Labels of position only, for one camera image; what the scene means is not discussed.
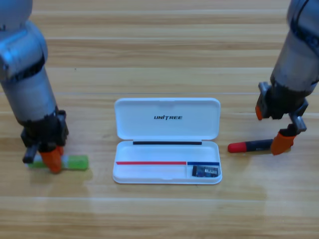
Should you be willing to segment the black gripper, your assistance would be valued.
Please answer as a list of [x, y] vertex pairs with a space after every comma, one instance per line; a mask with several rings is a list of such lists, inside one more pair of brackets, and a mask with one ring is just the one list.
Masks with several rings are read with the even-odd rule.
[[37, 152], [51, 173], [61, 172], [61, 157], [69, 135], [66, 124], [66, 111], [55, 108], [41, 120], [19, 121], [23, 130], [21, 139], [26, 147], [23, 163], [33, 163]]
[[269, 85], [267, 82], [258, 84], [260, 95], [256, 103], [255, 112], [258, 120], [272, 118], [280, 120], [288, 114], [292, 123], [287, 128], [280, 129], [271, 144], [271, 153], [279, 155], [294, 145], [297, 134], [307, 130], [302, 118], [308, 107], [303, 95], [289, 91], [278, 84]]

